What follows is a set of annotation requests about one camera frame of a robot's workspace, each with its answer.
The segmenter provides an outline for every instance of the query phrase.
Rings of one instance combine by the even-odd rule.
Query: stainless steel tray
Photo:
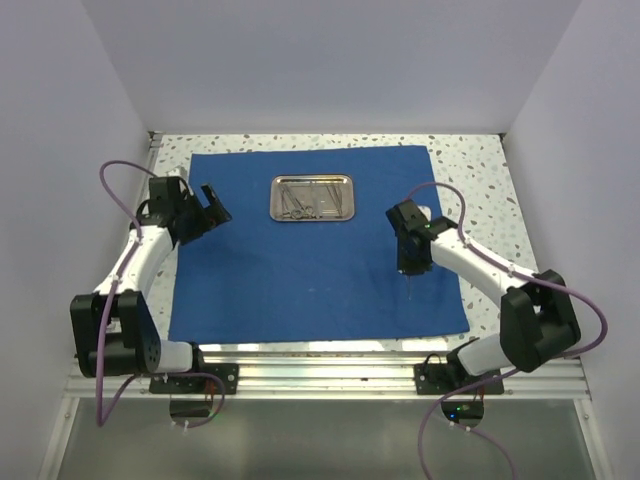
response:
[[[281,175],[271,182],[269,213],[277,222],[344,222],[355,215],[348,175]]]

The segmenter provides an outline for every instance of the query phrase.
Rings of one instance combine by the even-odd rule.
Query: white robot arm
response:
[[[145,300],[162,261],[174,248],[231,220],[209,185],[202,186],[209,202],[203,207],[185,178],[186,171],[178,168],[167,176],[149,179],[149,199],[136,211],[141,238],[132,226],[128,243],[111,273],[92,293],[77,295],[71,302],[78,364],[86,377],[96,376],[98,330],[115,279],[118,284],[108,318],[110,322],[119,321],[121,331],[106,335],[104,374],[193,372],[202,367],[202,352],[196,344],[160,339]],[[118,276],[131,246],[138,242],[133,257]]]
[[[515,268],[472,239],[463,243],[455,222],[446,217],[429,220],[428,211],[412,200],[387,211],[398,239],[399,272],[421,275],[435,263],[467,280],[500,308],[499,334],[472,340],[447,355],[446,378],[440,381],[449,389],[504,367],[531,372],[580,340],[580,328],[567,294],[514,278],[489,264],[468,248],[468,242],[500,264],[511,265],[510,272]],[[553,270],[538,274],[523,267],[517,269],[564,285]]]

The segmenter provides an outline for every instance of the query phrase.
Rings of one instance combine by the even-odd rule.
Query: purple cable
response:
[[[436,400],[435,402],[433,402],[433,404],[429,407],[429,409],[427,410],[427,413],[424,414],[424,417],[422,417],[422,422],[420,422],[420,428],[418,429],[418,457],[420,458],[420,465],[422,466],[422,471],[424,472],[424,474],[426,475],[426,477],[429,480],[433,480],[433,475],[431,474],[431,471],[429,470],[429,467],[427,467],[427,462],[424,459],[424,452],[423,452],[423,437],[424,437],[424,429],[427,426],[427,422],[429,421],[429,418],[431,417],[431,415],[433,414],[433,412],[436,410],[436,408],[438,408],[438,406],[440,406],[442,404],[442,402],[444,402],[445,400],[447,400],[448,398],[453,397],[454,395],[459,395],[461,393],[464,392],[468,392],[469,390],[475,390],[476,388],[480,388],[484,385],[488,385],[490,383],[493,382],[497,382],[499,380],[503,380],[505,378],[510,377],[511,375],[515,375],[516,373],[518,373],[517,369],[513,369],[513,370],[509,370],[507,373],[503,373],[502,375],[496,375],[495,377],[489,377],[489,378],[484,378],[482,380],[478,380],[475,383],[472,383],[471,385],[467,385],[465,387],[459,388],[457,390],[454,390],[452,392],[447,393],[446,395],[443,395],[442,397],[440,397],[438,400]],[[462,428],[463,430],[466,430],[466,428],[462,425],[458,425],[460,428]],[[494,440],[492,437],[490,437],[489,435],[487,435],[484,432],[481,432],[477,429],[471,429],[472,433],[475,433],[476,435],[484,438],[485,440],[488,440],[489,442],[493,443],[498,450],[500,450],[500,452],[502,452],[502,454],[505,456],[505,458],[507,459],[507,462],[509,462],[509,467],[511,468],[511,475],[512,477],[515,479],[518,478],[518,472],[516,471],[516,466],[515,463],[513,462],[513,459],[509,456],[509,453],[507,452],[507,450],[500,445],[496,440]]]
[[[122,396],[126,388],[131,384],[131,382],[135,378],[137,378],[137,375],[132,375],[131,377],[127,378],[124,381],[124,383],[120,386],[120,388],[114,395],[113,399],[111,400],[111,403],[107,406],[106,413],[104,413],[103,415],[102,395],[104,390],[104,344],[107,337],[107,323],[109,319],[109,312],[111,312],[113,299],[115,297],[116,289],[118,288],[118,279],[122,276],[122,273],[124,272],[125,268],[129,264],[129,261],[131,260],[133,255],[136,253],[139,242],[142,240],[142,227],[140,226],[140,222],[136,218],[135,214],[129,208],[127,208],[127,206],[117,197],[117,195],[113,192],[113,190],[111,190],[111,187],[109,187],[104,177],[105,170],[107,169],[107,167],[111,165],[126,165],[128,167],[136,168],[148,175],[151,175],[152,177],[156,176],[156,174],[153,173],[152,171],[144,167],[141,167],[140,165],[136,165],[133,162],[128,162],[126,160],[110,160],[104,163],[100,167],[100,183],[102,183],[102,186],[104,187],[107,194],[111,197],[111,199],[118,205],[118,207],[120,207],[120,210],[122,210],[133,223],[136,229],[138,242],[133,243],[129,251],[126,253],[124,258],[122,259],[122,262],[120,262],[118,269],[116,270],[116,278],[114,278],[113,282],[111,283],[111,288],[109,289],[107,300],[104,305],[104,310],[102,311],[102,317],[100,319],[100,329],[98,333],[98,351],[97,351],[97,359],[96,359],[96,421],[99,427],[102,427],[106,423],[106,421],[109,419],[109,416],[111,415],[111,412],[116,406],[116,403],[118,402],[118,400],[120,399],[120,397]],[[209,380],[213,380],[218,385],[221,393],[221,398],[220,398],[220,402],[218,403],[218,407],[206,419],[201,420],[199,422],[195,422],[191,425],[187,425],[187,428],[199,427],[213,420],[213,418],[218,414],[218,412],[222,408],[222,405],[224,404],[225,388],[222,381],[215,375],[211,375],[208,373],[200,373],[200,372],[173,373],[171,374],[171,376],[203,377]]]
[[[464,217],[466,215],[467,212],[467,204],[465,202],[464,196],[462,195],[462,192],[460,192],[460,190],[458,190],[457,188],[455,188],[453,185],[449,185],[448,183],[442,183],[442,182],[426,182],[426,183],[422,183],[420,185],[418,185],[417,187],[415,187],[413,190],[411,190],[411,192],[409,192],[409,195],[407,195],[406,200],[409,200],[416,192],[418,192],[419,190],[422,190],[423,188],[426,187],[444,187],[448,190],[451,190],[453,193],[455,193],[458,198],[460,199],[460,218],[458,220],[458,237],[460,238],[460,241],[462,241],[463,244],[465,244],[469,250],[471,250],[474,254],[476,254],[478,257],[482,258],[485,262],[489,263],[490,265],[493,265],[494,267],[496,267],[499,270],[502,270],[503,272],[506,273],[510,273],[509,271],[509,267],[507,267],[506,265],[502,265],[500,262],[494,260],[493,258],[487,256],[484,252],[480,251],[478,248],[476,248],[472,242],[467,242],[466,236],[464,234],[464,229],[463,229],[463,222],[464,222]],[[577,348],[575,350],[570,350],[567,352],[564,352],[561,357],[562,358],[571,358],[571,357],[575,357],[577,355],[580,355],[581,353],[585,353],[588,352],[589,350],[594,349],[595,347],[597,347],[598,345],[600,345],[602,343],[602,341],[605,339],[605,337],[607,336],[607,333],[609,331],[609,324],[607,322],[607,319],[604,315],[604,312],[593,302],[593,300],[591,300],[590,298],[588,298],[587,296],[583,295],[582,293],[569,288],[569,287],[565,287],[563,285],[558,285],[556,283],[552,283],[552,282],[547,282],[545,280],[540,280],[536,277],[532,277],[530,275],[525,275],[523,273],[520,273],[518,271],[514,271],[512,273],[512,275],[520,280],[525,280],[531,283],[534,283],[536,285],[540,285],[542,287],[547,287],[553,290],[557,290],[559,292],[565,293],[567,295],[571,295],[579,300],[581,300],[582,302],[586,303],[589,307],[591,307],[591,309],[596,313],[596,315],[598,316],[598,319],[600,320],[600,325],[601,325],[601,330],[600,330],[600,334],[598,335],[598,337],[593,340],[591,343],[585,345],[584,347],[581,348]],[[435,411],[435,409],[438,407],[438,405],[440,405],[442,402],[444,402],[446,399],[454,396],[454,395],[458,395],[460,393],[464,393],[466,391],[469,390],[473,390],[475,388],[479,388],[481,386],[487,385],[489,383],[492,382],[496,382],[498,380],[502,380],[504,378],[510,377],[511,375],[514,375],[516,373],[518,373],[519,370],[517,369],[513,369],[510,370],[507,373],[504,373],[502,375],[496,375],[495,377],[489,377],[486,379],[482,379],[479,380],[469,386],[460,388],[458,390],[454,390],[453,392],[450,392],[444,396],[442,396],[441,398],[439,398],[438,400],[436,400],[436,402],[427,410],[427,413],[425,413],[422,422],[420,423],[420,429],[418,432],[418,455],[420,457],[420,464],[422,466],[422,471],[424,472],[424,474],[427,476],[428,479],[433,480],[433,476],[431,475],[431,472],[429,471],[429,468],[427,467],[427,464],[424,460],[424,453],[422,451],[422,437],[424,435],[424,430],[425,427],[427,425],[427,422],[429,420],[429,417],[431,417],[431,414]],[[511,474],[513,476],[514,479],[516,479],[518,477],[517,471],[515,469],[515,465],[513,463],[513,460],[511,459],[511,457],[509,456],[508,452],[506,451],[506,449],[500,445],[496,440],[494,440],[493,438],[491,438],[489,435],[487,435],[486,433],[483,433],[477,429],[472,429],[471,430],[473,433],[475,433],[476,435],[485,438],[486,440],[488,440],[489,442],[493,443],[499,450],[500,452],[502,452],[502,454],[506,457],[507,461],[509,462],[509,467],[511,468]]]

